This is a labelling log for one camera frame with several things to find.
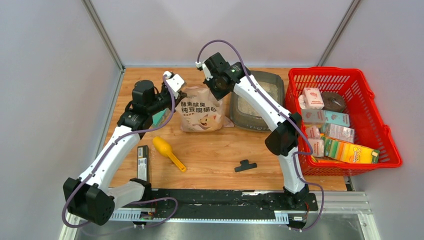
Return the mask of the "black bag clip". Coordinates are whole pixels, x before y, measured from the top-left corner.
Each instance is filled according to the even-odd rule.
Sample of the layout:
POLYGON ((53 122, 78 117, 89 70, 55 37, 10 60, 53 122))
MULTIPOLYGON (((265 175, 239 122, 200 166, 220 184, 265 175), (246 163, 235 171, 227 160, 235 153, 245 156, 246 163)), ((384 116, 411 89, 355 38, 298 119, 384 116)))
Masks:
POLYGON ((258 167, 257 163, 255 163, 255 162, 249 162, 248 159, 241 160, 239 163, 240 163, 240 165, 239 166, 236 166, 234 168, 234 172, 235 173, 239 173, 239 172, 242 172, 242 171, 247 171, 247 170, 254 169, 254 168, 257 168, 258 167))

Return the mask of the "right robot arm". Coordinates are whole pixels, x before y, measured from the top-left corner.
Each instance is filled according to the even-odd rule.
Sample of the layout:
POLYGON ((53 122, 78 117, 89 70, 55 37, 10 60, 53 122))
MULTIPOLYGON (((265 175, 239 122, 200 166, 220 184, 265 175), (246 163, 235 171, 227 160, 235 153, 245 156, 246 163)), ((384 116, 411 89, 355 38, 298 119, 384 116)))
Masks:
POLYGON ((217 52, 203 62, 197 60, 195 66, 203 71, 203 83, 217 100, 232 92, 247 101, 265 121, 271 131, 265 145, 278 158, 284 177, 285 203, 293 210, 299 209, 309 192, 297 168, 299 159, 295 156, 299 150, 301 115, 290 113, 279 105, 241 61, 231 65, 217 52))

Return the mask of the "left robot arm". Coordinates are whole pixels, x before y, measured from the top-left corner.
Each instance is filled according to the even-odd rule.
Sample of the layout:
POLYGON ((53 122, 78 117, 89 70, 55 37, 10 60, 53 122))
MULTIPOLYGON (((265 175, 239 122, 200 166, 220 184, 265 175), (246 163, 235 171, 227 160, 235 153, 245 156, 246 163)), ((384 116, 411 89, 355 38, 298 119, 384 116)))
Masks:
POLYGON ((165 109, 173 112, 186 96, 182 92, 185 85, 185 81, 177 75, 164 79, 160 91, 150 80, 135 83, 132 99, 125 106, 106 146, 79 177, 69 177, 63 184, 66 202, 62 221, 66 226, 73 227, 66 221, 67 213, 84 219, 86 223, 102 226, 121 207, 135 202, 145 208, 152 203, 151 184, 145 180, 132 178, 118 187, 110 187, 110 183, 145 133, 154 131, 151 127, 153 116, 165 109))

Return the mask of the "pink cat litter bag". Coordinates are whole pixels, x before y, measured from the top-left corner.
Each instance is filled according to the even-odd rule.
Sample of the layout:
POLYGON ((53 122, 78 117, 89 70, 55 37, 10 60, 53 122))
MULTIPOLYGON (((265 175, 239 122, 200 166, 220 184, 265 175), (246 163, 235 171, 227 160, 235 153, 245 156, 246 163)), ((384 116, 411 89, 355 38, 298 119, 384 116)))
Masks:
POLYGON ((176 107, 183 132, 214 132, 234 124, 226 116, 224 101, 217 100, 207 87, 187 87, 186 97, 176 107))

